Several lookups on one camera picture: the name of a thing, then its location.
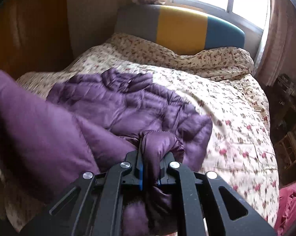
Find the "striped headboard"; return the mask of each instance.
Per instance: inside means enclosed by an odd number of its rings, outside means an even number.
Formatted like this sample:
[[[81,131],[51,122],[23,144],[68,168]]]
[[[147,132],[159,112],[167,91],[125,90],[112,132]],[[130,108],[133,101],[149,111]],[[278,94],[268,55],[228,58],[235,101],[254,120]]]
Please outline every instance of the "striped headboard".
[[[160,44],[179,55],[218,47],[244,47],[245,34],[220,18],[165,5],[131,5],[119,9],[116,33]]]

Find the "red fabric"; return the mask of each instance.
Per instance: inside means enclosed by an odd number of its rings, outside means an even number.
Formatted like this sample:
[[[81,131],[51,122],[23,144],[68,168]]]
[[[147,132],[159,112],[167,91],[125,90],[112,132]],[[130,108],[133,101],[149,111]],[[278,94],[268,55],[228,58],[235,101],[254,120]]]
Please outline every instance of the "red fabric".
[[[278,236],[291,227],[296,219],[296,183],[280,190],[279,210],[275,230]]]

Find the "bedspread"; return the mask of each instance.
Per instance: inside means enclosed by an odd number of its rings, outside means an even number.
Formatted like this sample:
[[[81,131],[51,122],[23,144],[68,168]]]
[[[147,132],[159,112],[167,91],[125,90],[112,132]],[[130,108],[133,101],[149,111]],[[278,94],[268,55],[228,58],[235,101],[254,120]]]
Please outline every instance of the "bedspread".
[[[200,172],[216,171],[274,226],[279,178],[269,137],[268,100],[250,74],[253,61],[247,51],[225,47],[179,56],[147,40],[115,33],[62,72],[31,72],[18,82],[46,98],[58,81],[110,67],[120,72],[152,73],[155,83],[175,90],[198,113],[211,115],[213,130]],[[11,210],[7,215],[11,222],[16,219]]]

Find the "purple down jacket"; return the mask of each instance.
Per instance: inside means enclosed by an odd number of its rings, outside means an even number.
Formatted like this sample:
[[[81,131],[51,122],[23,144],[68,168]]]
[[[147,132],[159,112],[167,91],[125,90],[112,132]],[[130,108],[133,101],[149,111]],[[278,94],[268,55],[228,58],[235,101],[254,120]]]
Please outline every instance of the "purple down jacket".
[[[47,101],[0,71],[0,118],[14,146],[14,152],[0,154],[1,161],[45,202],[79,174],[105,172],[140,148],[145,187],[142,196],[126,198],[122,231],[129,236],[175,230],[171,195],[155,187],[159,162],[172,151],[198,171],[212,131],[210,117],[153,84],[151,74],[112,68],[55,84]]]

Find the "bed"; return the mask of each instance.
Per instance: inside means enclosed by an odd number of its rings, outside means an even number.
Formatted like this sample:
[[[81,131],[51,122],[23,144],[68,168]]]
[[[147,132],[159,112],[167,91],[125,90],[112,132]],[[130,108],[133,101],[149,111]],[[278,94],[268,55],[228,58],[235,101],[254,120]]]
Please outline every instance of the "bed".
[[[254,63],[236,26],[198,11],[133,5],[119,11],[115,33],[84,52],[61,72],[29,72],[17,81],[46,98],[56,82],[76,74],[152,73],[153,81],[174,90],[208,114],[213,130],[201,173],[216,171],[274,226],[279,178],[269,137],[268,100],[252,77]],[[28,196],[0,171],[5,209],[19,231],[43,203]]]

